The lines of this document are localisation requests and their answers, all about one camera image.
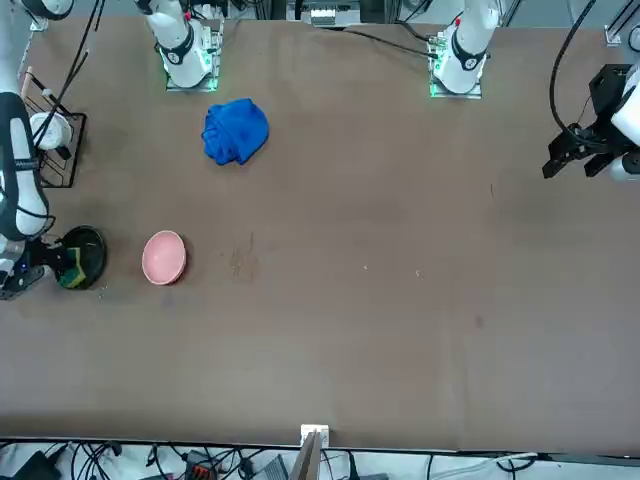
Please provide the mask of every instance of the brown table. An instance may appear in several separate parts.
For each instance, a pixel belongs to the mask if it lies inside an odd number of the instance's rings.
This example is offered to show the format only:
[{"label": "brown table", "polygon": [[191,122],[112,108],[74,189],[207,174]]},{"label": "brown table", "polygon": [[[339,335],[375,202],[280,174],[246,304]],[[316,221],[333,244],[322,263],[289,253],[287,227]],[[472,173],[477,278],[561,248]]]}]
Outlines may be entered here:
[{"label": "brown table", "polygon": [[[47,84],[82,26],[36,40]],[[334,445],[638,452],[640,189],[540,171],[565,35],[500,30],[484,99],[431,100],[424,59],[242,21],[221,90],[186,95],[142,18],[105,18],[68,98],[89,114],[77,184],[48,193],[56,232],[101,228],[109,266],[93,291],[2,305],[3,433],[294,444],[317,422]],[[567,122],[613,55],[576,36]],[[207,107],[247,96],[269,141],[218,167]],[[166,228],[190,266],[158,288],[140,256]]]}]

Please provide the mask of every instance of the blue towel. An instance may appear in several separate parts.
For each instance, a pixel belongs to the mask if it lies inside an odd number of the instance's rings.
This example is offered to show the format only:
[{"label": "blue towel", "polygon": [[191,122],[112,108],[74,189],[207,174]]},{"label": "blue towel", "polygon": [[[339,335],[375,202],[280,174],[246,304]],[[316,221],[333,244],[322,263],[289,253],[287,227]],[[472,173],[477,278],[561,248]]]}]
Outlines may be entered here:
[{"label": "blue towel", "polygon": [[204,121],[204,151],[218,165],[245,163],[269,136],[269,123],[250,98],[209,107]]}]

